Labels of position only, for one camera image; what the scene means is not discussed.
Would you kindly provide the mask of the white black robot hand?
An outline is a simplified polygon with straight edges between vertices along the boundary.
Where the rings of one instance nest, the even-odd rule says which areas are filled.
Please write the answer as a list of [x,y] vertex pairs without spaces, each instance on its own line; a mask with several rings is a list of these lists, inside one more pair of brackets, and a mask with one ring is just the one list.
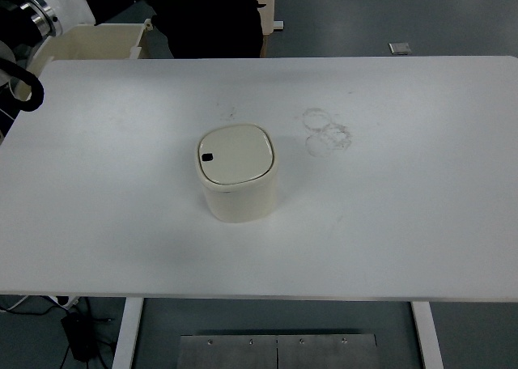
[[44,0],[52,10],[51,23],[61,35],[80,24],[93,25],[96,19],[87,0]]

